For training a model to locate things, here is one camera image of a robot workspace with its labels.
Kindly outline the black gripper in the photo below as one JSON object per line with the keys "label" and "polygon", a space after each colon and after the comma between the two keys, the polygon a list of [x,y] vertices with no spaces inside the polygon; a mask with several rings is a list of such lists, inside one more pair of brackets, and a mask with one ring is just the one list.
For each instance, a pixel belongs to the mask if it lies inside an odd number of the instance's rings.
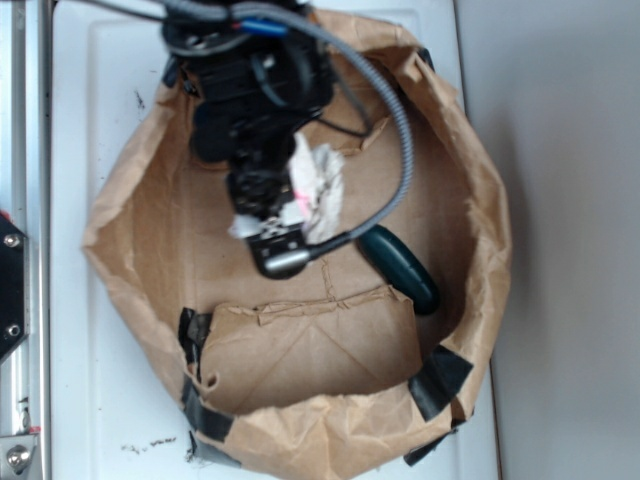
{"label": "black gripper", "polygon": [[200,98],[191,146],[225,162],[239,215],[275,217],[292,200],[295,133],[330,103],[335,76],[317,38],[259,16],[206,20],[165,9],[162,36]]}

